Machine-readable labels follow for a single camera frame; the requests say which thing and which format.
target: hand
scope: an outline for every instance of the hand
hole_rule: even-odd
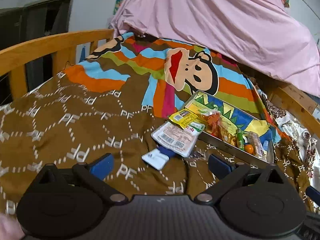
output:
[[[20,240],[23,237],[19,222],[0,213],[0,240]]]

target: yellow snack packet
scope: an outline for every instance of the yellow snack packet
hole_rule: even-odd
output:
[[[179,125],[181,128],[185,129],[191,122],[197,119],[198,116],[191,112],[189,109],[182,109],[169,116],[169,119]]]

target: screw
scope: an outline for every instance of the screw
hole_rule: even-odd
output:
[[[201,202],[209,202],[212,200],[212,196],[209,194],[202,193],[197,196],[197,199]]]
[[[110,199],[113,201],[113,202],[122,202],[125,200],[125,196],[122,195],[122,194],[113,194],[110,196]]]

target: orange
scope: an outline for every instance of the orange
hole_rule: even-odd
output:
[[[247,152],[247,153],[250,153],[250,154],[253,154],[254,150],[253,150],[253,146],[251,144],[247,144],[244,146],[244,150]]]

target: sausage package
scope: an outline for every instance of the sausage package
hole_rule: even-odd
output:
[[[166,122],[155,130],[151,137],[163,147],[187,158],[204,127],[205,125],[198,121],[191,122],[185,129]]]

